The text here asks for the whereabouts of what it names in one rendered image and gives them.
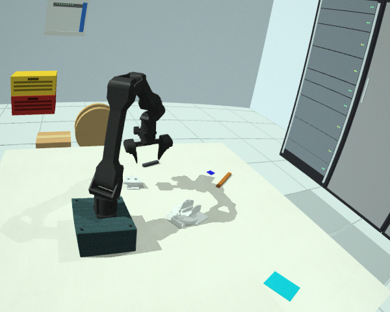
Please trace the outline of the orange rectangular bar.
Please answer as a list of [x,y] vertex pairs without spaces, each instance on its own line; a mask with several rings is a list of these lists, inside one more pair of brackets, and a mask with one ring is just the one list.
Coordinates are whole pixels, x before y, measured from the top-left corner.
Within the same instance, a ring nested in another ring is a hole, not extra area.
[[220,188],[220,186],[230,177],[231,173],[227,173],[226,176],[216,185],[216,187]]

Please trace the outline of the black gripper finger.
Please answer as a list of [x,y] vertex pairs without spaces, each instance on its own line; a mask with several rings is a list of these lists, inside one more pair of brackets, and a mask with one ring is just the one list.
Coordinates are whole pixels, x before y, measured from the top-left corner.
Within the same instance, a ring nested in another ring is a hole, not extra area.
[[158,160],[161,159],[161,156],[163,155],[163,153],[164,153],[167,149],[169,149],[169,147],[166,148],[166,147],[162,146],[162,144],[159,144]]
[[137,151],[131,152],[131,153],[129,153],[129,154],[132,154],[132,155],[133,155],[133,157],[135,158],[135,161],[136,161],[136,163],[137,163]]

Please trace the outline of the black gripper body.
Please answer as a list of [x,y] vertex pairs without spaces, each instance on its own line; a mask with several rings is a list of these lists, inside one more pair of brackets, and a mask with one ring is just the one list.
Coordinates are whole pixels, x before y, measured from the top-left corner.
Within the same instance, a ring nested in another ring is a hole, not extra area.
[[173,146],[173,140],[169,134],[159,135],[159,138],[155,138],[156,134],[156,128],[152,130],[145,130],[140,126],[140,142],[135,142],[133,138],[124,140],[123,146],[125,152],[135,152],[139,146],[148,146],[152,144],[162,144],[162,146],[166,148]]

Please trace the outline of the cyan rectangular plate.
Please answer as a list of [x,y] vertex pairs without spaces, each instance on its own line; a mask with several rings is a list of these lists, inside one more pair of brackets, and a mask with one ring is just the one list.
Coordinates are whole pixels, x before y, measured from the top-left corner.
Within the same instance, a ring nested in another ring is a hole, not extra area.
[[300,287],[284,278],[281,274],[274,273],[264,282],[267,287],[291,301]]

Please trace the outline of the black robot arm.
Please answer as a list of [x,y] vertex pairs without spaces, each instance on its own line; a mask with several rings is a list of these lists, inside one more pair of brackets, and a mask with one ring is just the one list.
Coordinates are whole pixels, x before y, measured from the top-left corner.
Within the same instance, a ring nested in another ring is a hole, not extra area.
[[156,121],[165,113],[162,100],[151,91],[146,74],[131,72],[109,81],[107,100],[110,112],[103,158],[96,166],[88,188],[89,193],[94,195],[93,208],[97,219],[117,217],[117,199],[121,196],[124,172],[124,166],[119,163],[120,147],[127,110],[135,102],[136,95],[139,97],[138,105],[146,110],[140,116],[141,128],[155,129]]

